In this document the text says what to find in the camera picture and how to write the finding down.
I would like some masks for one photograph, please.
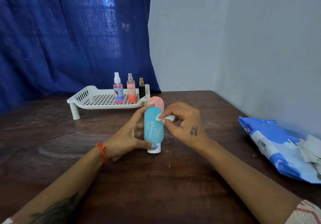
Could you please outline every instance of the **blue curtain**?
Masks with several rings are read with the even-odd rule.
[[[160,91],[149,54],[150,0],[0,0],[0,114],[87,85]]]

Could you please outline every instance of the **hand tattoo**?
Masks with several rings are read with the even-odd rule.
[[[195,136],[197,136],[198,134],[197,134],[197,126],[196,127],[192,127],[192,130],[191,130],[191,135],[195,135]]]
[[[70,214],[77,205],[78,192],[70,198],[63,199],[42,213],[32,214],[33,220],[30,224],[43,224],[43,223],[68,223]]]

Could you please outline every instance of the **tray leg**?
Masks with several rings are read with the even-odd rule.
[[[79,116],[77,105],[74,103],[70,103],[70,108],[71,108],[71,113],[73,114],[74,120],[79,119],[80,116]]]

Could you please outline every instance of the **forearm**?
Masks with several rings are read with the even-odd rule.
[[[215,141],[195,145],[261,224],[283,224],[301,199],[247,165]]]
[[[94,180],[102,165],[101,152],[93,148],[61,177],[26,204],[13,217],[17,224],[46,223],[69,215]]]

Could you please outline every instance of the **dark wooden tabletop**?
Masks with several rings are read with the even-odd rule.
[[[301,198],[321,205],[321,186],[279,174],[238,122],[245,116],[211,91],[162,92],[201,112],[208,136]],[[135,109],[83,110],[69,96],[36,100],[0,117],[0,221],[12,216]],[[136,150],[104,167],[74,212],[75,223],[257,223],[211,165],[165,129],[162,152]]]

